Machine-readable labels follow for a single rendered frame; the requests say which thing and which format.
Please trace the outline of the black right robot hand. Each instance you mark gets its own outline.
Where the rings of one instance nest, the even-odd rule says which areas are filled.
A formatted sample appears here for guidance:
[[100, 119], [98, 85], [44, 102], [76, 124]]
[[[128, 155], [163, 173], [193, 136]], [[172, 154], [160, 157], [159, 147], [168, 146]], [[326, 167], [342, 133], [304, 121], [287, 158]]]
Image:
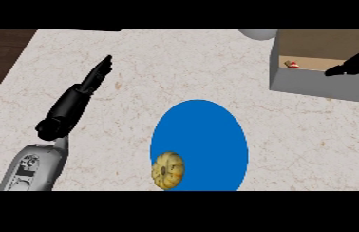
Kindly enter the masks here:
[[359, 53], [352, 56], [342, 65], [332, 67], [326, 72], [326, 76], [359, 74]]

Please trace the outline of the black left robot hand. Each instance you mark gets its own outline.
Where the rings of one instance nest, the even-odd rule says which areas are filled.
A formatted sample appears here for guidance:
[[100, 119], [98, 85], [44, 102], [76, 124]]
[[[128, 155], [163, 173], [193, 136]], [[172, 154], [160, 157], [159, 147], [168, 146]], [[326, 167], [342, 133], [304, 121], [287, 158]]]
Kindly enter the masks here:
[[97, 64], [81, 84], [75, 84], [63, 94], [36, 130], [39, 137], [54, 141], [70, 135], [85, 113], [92, 96], [113, 68], [113, 56], [109, 55]]

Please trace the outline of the grey cardboard box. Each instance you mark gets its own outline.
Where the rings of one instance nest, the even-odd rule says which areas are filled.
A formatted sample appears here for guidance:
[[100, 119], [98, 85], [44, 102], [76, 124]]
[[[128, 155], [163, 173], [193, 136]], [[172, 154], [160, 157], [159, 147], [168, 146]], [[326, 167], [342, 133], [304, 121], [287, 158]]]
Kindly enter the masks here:
[[[359, 102], [359, 74], [324, 72], [359, 53], [359, 29], [280, 29], [270, 55], [270, 89]], [[301, 68], [289, 68], [295, 61]]]

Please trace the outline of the blue round plate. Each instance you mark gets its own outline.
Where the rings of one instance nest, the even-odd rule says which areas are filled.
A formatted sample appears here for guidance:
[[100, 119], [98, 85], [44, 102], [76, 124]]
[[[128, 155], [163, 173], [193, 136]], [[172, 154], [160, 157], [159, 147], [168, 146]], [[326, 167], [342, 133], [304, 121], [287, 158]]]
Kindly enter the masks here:
[[236, 116], [208, 100], [178, 104], [163, 115], [153, 133], [153, 164], [177, 152], [185, 162], [177, 191], [236, 191], [247, 172], [249, 147]]

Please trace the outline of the pale grey round object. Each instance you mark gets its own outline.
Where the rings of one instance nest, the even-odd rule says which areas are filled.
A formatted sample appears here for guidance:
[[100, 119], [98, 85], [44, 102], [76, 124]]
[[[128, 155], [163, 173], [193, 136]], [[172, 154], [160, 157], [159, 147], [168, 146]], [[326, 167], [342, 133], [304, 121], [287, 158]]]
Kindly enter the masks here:
[[277, 36], [278, 30], [277, 29], [243, 29], [240, 32], [250, 39], [264, 41], [273, 39]]

